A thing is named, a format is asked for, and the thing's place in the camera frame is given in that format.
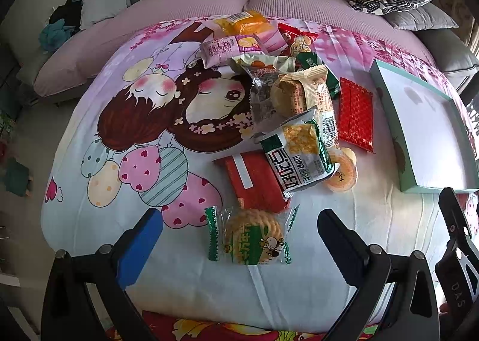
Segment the red snack package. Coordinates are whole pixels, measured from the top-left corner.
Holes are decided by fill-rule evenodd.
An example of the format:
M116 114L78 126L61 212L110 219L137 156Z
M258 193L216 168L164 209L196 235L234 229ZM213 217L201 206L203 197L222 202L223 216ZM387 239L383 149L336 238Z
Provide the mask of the red snack package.
M373 152L373 94L342 77L338 137Z
M214 163L226 167L242 209L279 213L289 207L263 150L227 156Z
M278 24L279 33L288 44L288 47L281 52L281 56L296 57L301 52L313 52L310 45L318 38L316 33L301 32L298 28L282 24Z

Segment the bed sheet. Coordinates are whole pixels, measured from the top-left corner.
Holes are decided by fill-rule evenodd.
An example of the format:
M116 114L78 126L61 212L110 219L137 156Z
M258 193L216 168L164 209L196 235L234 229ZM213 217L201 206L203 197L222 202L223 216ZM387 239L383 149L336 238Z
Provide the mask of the bed sheet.
M332 208L366 243L389 253L422 250L431 270L448 240L438 196L399 191L393 140L369 68L374 58L404 68L451 96L472 129L458 94L438 70L408 53L341 28L270 18L318 33L314 49L337 77L374 95L374 151L351 147L359 179L346 193L321 184L297 193L288 236L292 263L238 266L207 259L204 209L235 203L225 170L212 160L258 149L248 90L229 67L204 69L198 49L218 33L213 20L160 22L112 56L75 108L58 146L42 208L49 245L71 255L114 243L148 207L166 227L128 294L138 307L178 318L234 322L303 332L327 330L354 293L318 236L316 219ZM263 37L269 52L285 43ZM470 140L476 149L475 134ZM376 314L385 308L383 293Z

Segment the pink ribbed cushion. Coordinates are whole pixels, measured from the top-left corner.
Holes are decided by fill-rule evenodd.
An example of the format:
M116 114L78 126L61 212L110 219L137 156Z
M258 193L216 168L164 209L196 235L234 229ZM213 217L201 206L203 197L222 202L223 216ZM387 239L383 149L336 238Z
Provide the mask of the pink ribbed cushion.
M53 95L96 76L115 51L136 32L159 21L241 12L248 0L141 0L62 45L40 70L35 91Z
M346 0L249 0L246 9L268 16L322 22L358 32L435 65L433 56L413 32L394 29L380 16L356 12Z

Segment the sofa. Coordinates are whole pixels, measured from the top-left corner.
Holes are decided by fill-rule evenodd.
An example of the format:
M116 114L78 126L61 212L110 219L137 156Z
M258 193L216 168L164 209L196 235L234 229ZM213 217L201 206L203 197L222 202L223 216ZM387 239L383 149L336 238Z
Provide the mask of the sofa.
M19 75L28 79L22 81L32 84L41 97L55 102L75 98L135 32L159 21L246 9L322 22L382 40L438 67L457 89L479 70L477 58L449 29L417 35L394 29L383 17L356 12L345 0L131 0L131 6L119 15L75 34L53 55L38 51Z

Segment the cartoon eye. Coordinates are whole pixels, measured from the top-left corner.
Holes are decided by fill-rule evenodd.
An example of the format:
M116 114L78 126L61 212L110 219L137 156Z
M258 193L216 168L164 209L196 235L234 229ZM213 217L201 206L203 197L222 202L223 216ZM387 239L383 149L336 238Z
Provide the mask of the cartoon eye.
M229 101L237 101L241 97L239 90L230 90L226 93L226 99Z

